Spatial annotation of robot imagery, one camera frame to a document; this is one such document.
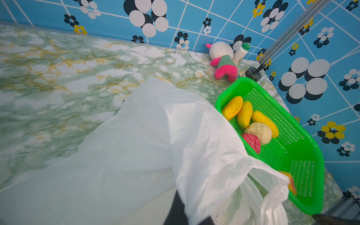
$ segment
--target cream-colored round object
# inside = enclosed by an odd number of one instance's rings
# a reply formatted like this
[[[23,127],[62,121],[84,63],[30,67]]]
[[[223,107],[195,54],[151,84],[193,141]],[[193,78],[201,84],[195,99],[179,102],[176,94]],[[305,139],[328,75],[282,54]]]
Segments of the cream-colored round object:
[[[227,43],[223,41],[217,41],[211,45],[209,55],[211,60],[220,58],[224,55],[229,55],[232,59],[234,57],[234,50]]]
[[[258,122],[250,124],[247,128],[245,128],[244,132],[257,136],[261,145],[269,143],[271,141],[271,136],[273,135],[270,127]]]

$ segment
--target white bottle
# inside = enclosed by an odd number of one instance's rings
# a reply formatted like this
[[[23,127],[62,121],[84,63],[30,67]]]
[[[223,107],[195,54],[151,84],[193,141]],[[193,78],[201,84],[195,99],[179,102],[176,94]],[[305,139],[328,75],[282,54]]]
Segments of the white bottle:
[[[234,53],[233,62],[237,65],[245,57],[247,51],[250,49],[250,45],[244,42]]]

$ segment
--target plush toy head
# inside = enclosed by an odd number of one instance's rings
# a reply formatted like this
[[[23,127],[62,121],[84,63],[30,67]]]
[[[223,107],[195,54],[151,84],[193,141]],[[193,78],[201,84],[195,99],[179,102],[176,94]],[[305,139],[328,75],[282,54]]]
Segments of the plush toy head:
[[[224,55],[229,55],[231,59],[234,57],[234,50],[230,45],[223,41],[218,41],[214,44],[206,44],[206,47],[210,48],[209,55],[212,60],[220,58]]]

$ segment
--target stuffed animal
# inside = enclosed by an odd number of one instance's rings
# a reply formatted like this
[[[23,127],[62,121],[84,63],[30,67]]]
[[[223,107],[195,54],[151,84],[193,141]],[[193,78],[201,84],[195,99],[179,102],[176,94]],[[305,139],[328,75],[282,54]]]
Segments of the stuffed animal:
[[[230,45],[223,41],[215,42],[214,44],[206,44],[208,47],[211,65],[216,66],[217,70],[215,71],[215,78],[220,79],[225,74],[228,75],[228,80],[233,82],[236,80],[238,75],[238,68],[233,62],[234,51]]]

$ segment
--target blue wall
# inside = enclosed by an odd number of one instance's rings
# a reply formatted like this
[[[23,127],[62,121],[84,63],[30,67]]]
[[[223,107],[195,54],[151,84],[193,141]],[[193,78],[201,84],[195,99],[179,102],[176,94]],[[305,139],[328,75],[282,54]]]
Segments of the blue wall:
[[[9,10],[0,3],[3,21],[197,52],[206,52],[205,44],[214,41],[246,41],[252,46],[246,58],[256,60],[299,17],[307,0],[228,0],[226,4],[223,0],[4,2]]]
[[[320,146],[335,181],[359,200],[358,2],[328,3],[272,58],[266,73],[289,110]]]

